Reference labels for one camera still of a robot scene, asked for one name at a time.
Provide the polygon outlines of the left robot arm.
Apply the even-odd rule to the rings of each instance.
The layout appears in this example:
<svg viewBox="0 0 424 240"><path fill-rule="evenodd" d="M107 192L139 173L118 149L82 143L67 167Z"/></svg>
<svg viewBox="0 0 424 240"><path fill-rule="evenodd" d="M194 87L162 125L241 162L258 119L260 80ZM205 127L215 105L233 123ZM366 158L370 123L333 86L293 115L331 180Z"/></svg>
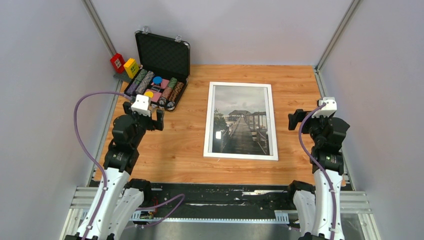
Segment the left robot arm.
<svg viewBox="0 0 424 240"><path fill-rule="evenodd" d="M139 158L138 146L147 131L162 131L164 115L157 109L156 119L145 103L124 102L125 114L113 121L112 140L103 163L105 176L87 216L66 240L118 240L137 207L153 201L150 182L130 179Z"/></svg>

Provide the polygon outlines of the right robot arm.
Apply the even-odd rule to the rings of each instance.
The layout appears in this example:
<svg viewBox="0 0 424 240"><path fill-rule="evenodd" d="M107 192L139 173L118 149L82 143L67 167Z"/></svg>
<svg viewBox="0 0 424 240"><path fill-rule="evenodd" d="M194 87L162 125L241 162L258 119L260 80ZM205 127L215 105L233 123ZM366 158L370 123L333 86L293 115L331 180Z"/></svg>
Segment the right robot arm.
<svg viewBox="0 0 424 240"><path fill-rule="evenodd" d="M294 180L285 195L286 204L297 210L301 240L343 240L341 223L341 185L344 175L344 159L341 147L350 125L341 118L313 117L317 109L297 109L288 114L288 129L298 130L298 138L304 149L302 135L308 134L314 142L306 150L312 165L315 185Z"/></svg>

